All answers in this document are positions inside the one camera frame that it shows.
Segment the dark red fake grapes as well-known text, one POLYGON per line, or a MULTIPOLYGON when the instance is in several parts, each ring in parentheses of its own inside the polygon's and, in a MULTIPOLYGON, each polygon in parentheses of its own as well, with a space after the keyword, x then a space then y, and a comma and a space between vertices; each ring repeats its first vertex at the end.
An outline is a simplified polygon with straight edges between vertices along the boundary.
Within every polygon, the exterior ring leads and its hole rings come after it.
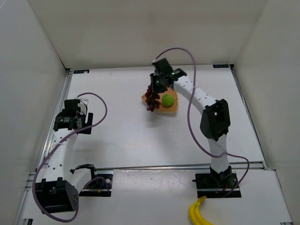
POLYGON ((161 103, 159 102, 160 96, 153 93, 152 87, 149 85, 145 93, 145 103, 147 105, 147 111, 153 112, 155 109, 159 109, 161 103))

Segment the green fake apple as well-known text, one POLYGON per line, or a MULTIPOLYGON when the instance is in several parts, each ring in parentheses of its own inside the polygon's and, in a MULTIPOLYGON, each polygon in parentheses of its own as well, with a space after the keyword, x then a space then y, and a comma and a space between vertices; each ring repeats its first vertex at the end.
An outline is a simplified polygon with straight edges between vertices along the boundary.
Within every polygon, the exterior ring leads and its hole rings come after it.
POLYGON ((175 102, 175 99, 174 99, 174 97, 172 95, 170 95, 170 94, 164 94, 162 96, 162 106, 163 107, 169 108, 169 107, 171 107, 171 106, 174 105, 174 102, 175 102))

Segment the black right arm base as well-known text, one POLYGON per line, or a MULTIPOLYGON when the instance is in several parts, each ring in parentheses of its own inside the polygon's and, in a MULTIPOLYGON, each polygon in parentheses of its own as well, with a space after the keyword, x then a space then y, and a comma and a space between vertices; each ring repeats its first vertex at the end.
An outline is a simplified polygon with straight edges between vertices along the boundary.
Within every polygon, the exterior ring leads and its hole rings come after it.
POLYGON ((235 172, 217 174, 210 168, 209 173, 196 173, 192 180, 196 184, 197 197, 207 198, 241 198, 238 178, 235 172))

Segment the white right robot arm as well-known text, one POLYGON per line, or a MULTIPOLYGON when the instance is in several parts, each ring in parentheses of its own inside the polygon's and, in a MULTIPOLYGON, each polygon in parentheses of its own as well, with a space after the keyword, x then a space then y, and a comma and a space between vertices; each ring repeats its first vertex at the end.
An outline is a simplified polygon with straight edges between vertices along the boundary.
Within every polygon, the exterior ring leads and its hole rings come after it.
POLYGON ((227 101, 206 94, 182 69, 173 69, 165 58, 154 61, 152 65, 155 69, 150 74, 150 85, 145 93, 147 109, 154 111, 161 108, 158 96, 168 88, 189 100, 189 105, 193 105, 202 116, 200 131, 209 142, 210 173, 215 181, 222 182, 232 173, 226 155, 226 139, 231 124, 227 101))

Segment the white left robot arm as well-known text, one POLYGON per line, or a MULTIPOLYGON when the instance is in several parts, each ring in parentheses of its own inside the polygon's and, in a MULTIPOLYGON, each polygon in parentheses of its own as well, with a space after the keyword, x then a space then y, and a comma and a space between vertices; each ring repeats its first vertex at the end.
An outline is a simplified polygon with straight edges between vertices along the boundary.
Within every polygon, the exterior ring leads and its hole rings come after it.
POLYGON ((64 101, 64 108, 56 116, 53 144, 57 150, 40 170, 35 182, 35 194, 48 213, 76 211, 79 194, 94 178, 94 166, 83 164, 71 167, 73 147, 78 135, 73 131, 92 125, 93 114, 87 112, 84 98, 64 101))

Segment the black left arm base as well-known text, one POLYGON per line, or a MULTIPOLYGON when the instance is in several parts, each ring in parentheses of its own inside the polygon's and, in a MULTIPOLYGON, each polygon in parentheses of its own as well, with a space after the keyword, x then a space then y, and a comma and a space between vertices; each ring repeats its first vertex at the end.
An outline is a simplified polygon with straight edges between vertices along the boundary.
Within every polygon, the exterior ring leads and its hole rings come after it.
POLYGON ((77 166, 77 169, 89 169, 91 174, 91 183, 84 187, 79 196, 84 197, 111 197, 113 174, 98 173, 92 164, 83 164, 77 166))

